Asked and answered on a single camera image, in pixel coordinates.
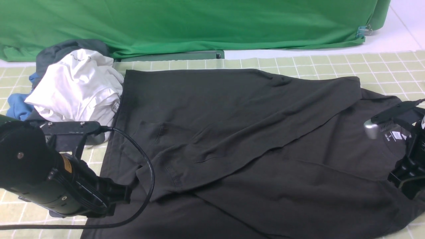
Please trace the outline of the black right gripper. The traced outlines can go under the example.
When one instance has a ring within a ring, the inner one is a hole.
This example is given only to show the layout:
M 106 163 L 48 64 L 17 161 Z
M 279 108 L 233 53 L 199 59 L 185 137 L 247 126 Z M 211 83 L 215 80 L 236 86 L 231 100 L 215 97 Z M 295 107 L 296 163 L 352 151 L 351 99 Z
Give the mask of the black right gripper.
M 387 179 L 408 199 L 413 200 L 425 187 L 424 129 L 414 127 L 411 136 L 404 157 L 396 163 Z

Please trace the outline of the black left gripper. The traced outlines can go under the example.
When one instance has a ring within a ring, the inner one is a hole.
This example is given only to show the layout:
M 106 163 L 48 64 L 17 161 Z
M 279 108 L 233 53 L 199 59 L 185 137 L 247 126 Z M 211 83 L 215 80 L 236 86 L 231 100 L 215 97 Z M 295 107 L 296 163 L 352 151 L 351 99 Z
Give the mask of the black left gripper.
M 130 185 L 97 176 L 85 161 L 71 154 L 56 152 L 54 156 L 43 181 L 18 187 L 20 200 L 35 203 L 58 218 L 103 218 L 114 215 L 118 203 L 130 203 Z

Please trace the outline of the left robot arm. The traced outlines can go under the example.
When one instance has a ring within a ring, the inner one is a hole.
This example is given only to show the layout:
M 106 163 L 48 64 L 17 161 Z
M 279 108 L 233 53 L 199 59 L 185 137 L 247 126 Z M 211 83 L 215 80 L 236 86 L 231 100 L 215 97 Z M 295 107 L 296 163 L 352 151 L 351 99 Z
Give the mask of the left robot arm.
M 96 121 L 19 121 L 3 117 L 1 188 L 35 203 L 53 217 L 112 216 L 130 203 L 130 186 L 101 178 L 81 159 L 87 138 L 106 131 Z

